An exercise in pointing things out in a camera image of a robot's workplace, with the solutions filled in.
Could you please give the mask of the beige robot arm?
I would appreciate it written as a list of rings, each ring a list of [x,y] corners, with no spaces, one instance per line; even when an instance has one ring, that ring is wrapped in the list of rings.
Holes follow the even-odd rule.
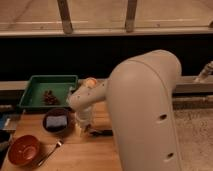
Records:
[[[178,58],[154,50],[117,65],[94,88],[68,97],[80,112],[105,101],[123,171],[181,171],[172,92],[181,77]]]

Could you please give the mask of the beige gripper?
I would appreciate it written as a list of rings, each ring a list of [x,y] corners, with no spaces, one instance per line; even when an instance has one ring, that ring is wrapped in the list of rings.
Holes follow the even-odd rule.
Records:
[[[78,136],[83,136],[84,129],[93,121],[93,107],[79,110],[76,112],[76,132]]]

